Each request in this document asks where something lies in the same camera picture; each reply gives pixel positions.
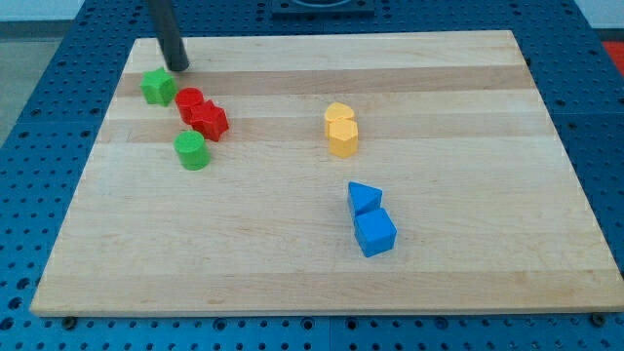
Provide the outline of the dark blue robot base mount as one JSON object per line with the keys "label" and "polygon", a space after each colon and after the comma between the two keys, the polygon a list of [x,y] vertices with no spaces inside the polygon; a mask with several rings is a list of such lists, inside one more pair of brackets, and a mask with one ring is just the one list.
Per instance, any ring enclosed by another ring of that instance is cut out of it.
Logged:
{"label": "dark blue robot base mount", "polygon": [[273,20],[295,17],[373,16],[374,0],[272,0],[269,1]]}

